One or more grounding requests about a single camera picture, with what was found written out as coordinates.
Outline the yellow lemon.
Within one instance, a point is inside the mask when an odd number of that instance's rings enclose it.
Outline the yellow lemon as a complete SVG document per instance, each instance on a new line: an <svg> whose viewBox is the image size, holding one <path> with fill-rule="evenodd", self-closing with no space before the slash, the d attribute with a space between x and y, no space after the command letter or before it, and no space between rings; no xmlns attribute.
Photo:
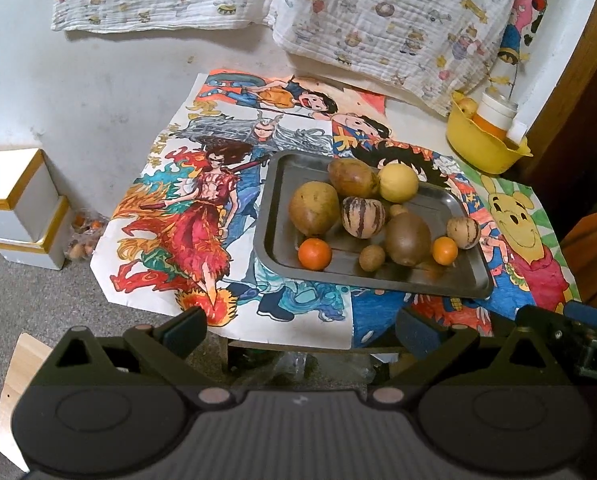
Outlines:
<svg viewBox="0 0 597 480"><path fill-rule="evenodd" d="M418 193L419 178L413 168L404 164L388 164L378 174L379 193L390 203L404 203Z"/></svg>

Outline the yellow plastic bowl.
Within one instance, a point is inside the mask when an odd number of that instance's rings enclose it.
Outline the yellow plastic bowl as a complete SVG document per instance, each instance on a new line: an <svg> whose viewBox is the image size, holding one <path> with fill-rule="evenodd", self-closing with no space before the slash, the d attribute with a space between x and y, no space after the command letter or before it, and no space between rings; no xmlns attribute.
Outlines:
<svg viewBox="0 0 597 480"><path fill-rule="evenodd" d="M451 95L451 112L448 116L446 138L451 148L469 165L484 174L503 174L523 158L533 154L522 140L519 145L497 139L482 130L461 105L467 96L454 91Z"/></svg>

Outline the white and orange cup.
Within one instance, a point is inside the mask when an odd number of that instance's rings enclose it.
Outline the white and orange cup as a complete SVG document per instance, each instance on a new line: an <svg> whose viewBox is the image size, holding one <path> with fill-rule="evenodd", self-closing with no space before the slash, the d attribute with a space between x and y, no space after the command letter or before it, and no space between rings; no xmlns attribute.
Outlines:
<svg viewBox="0 0 597 480"><path fill-rule="evenodd" d="M472 122L482 131L504 140L518 113L518 104L503 96L496 88L487 88L481 97Z"/></svg>

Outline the white box gold trim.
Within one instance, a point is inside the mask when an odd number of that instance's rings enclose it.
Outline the white box gold trim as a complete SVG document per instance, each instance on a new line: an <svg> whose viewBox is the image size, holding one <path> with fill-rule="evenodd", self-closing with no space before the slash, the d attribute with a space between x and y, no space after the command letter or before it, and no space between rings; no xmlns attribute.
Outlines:
<svg viewBox="0 0 597 480"><path fill-rule="evenodd" d="M0 151L0 255L59 271L74 211L56 189L40 148Z"/></svg>

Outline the white printed quilted blanket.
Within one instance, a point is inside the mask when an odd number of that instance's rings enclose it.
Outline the white printed quilted blanket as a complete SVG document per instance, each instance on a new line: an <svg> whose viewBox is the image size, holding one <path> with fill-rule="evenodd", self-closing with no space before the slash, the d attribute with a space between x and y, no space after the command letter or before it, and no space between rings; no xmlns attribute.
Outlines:
<svg viewBox="0 0 597 480"><path fill-rule="evenodd" d="M415 96L437 114L519 60L533 10L522 0L272 0L269 26L288 52Z"/></svg>

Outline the bag of small fruits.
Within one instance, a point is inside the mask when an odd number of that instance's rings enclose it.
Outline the bag of small fruits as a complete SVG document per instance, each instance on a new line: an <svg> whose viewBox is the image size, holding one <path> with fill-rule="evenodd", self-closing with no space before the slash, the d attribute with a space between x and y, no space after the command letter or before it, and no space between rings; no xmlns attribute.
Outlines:
<svg viewBox="0 0 597 480"><path fill-rule="evenodd" d="M71 261L89 260L109 221L108 217L96 211L76 211L65 248L66 258Z"/></svg>

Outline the yellow apple in bowl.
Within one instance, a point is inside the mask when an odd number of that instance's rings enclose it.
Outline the yellow apple in bowl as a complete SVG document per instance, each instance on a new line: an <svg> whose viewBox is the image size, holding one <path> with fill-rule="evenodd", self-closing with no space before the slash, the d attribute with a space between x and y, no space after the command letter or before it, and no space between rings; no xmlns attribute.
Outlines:
<svg viewBox="0 0 597 480"><path fill-rule="evenodd" d="M459 107L459 110L461 110L461 113L463 113L463 115L465 115L469 119L471 119L475 115L475 113L477 112L477 107L479 107L479 103L477 103L477 101L475 101L474 99L469 98L469 96L464 96L457 102L457 105Z"/></svg>

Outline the large brown kiwi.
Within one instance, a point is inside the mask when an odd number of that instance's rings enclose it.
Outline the large brown kiwi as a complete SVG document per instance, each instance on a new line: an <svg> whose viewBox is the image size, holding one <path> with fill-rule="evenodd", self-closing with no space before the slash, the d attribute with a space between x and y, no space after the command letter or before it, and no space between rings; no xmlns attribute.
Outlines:
<svg viewBox="0 0 597 480"><path fill-rule="evenodd" d="M385 226L384 248L400 266L417 266L430 255L431 231L417 214L402 212Z"/></svg>

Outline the small orange tangerine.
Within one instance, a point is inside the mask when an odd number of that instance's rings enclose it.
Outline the small orange tangerine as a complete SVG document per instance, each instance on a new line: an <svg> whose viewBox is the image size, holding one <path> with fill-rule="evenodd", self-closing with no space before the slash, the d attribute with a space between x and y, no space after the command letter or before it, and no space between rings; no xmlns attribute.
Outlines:
<svg viewBox="0 0 597 480"><path fill-rule="evenodd" d="M459 255L459 247L455 240L448 236L440 236L432 244L432 258L440 266L451 266Z"/></svg>
<svg viewBox="0 0 597 480"><path fill-rule="evenodd" d="M297 251L301 266L307 270L322 271L332 260L332 249L320 238L306 238Z"/></svg>

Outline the small brown kiwi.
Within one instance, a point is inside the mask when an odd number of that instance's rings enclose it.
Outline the small brown kiwi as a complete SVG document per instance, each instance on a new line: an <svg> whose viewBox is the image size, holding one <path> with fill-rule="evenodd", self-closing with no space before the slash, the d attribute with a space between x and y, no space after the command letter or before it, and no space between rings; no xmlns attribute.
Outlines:
<svg viewBox="0 0 597 480"><path fill-rule="evenodd" d="M358 264L365 272L373 273L383 266L386 258L387 254L381 245L368 245L359 254Z"/></svg>

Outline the wooden board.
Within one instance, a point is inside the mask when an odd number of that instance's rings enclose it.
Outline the wooden board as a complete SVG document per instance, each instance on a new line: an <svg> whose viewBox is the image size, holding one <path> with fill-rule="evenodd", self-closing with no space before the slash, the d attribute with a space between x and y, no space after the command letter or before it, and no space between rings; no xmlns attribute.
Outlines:
<svg viewBox="0 0 597 480"><path fill-rule="evenodd" d="M0 394L0 453L23 472L27 472L28 468L13 437L12 415L22 394L50 352L51 348L43 342L32 335L21 333Z"/></svg>

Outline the large striped pepino melon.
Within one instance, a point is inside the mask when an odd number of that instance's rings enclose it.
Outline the large striped pepino melon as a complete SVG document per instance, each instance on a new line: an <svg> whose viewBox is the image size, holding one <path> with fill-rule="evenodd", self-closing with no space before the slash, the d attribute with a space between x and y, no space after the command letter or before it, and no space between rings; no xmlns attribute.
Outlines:
<svg viewBox="0 0 597 480"><path fill-rule="evenodd" d="M387 212L374 198L345 197L341 205L341 221L345 231L361 240L377 235L384 227Z"/></svg>

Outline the cartoon drawing paper mat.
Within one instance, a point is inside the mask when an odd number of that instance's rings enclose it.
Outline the cartoon drawing paper mat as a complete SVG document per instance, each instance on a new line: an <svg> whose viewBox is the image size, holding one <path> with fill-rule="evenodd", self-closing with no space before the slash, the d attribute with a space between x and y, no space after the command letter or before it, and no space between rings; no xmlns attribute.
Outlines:
<svg viewBox="0 0 597 480"><path fill-rule="evenodd" d="M309 110L241 106L210 95L216 74L195 79L186 103L154 141L146 167L117 205L91 267L113 304L175 315L201 307L222 336L264 344L361 348L414 304L435 321L463 320L483 334L493 314L525 304L562 309L579 296L547 214L534 204L544 255L523 263L505 241L473 171L396 140L383 120L361 127ZM376 286L284 278L256 256L254 233L271 157L284 151L405 164L451 192L485 232L489 298L390 292Z"/></svg>

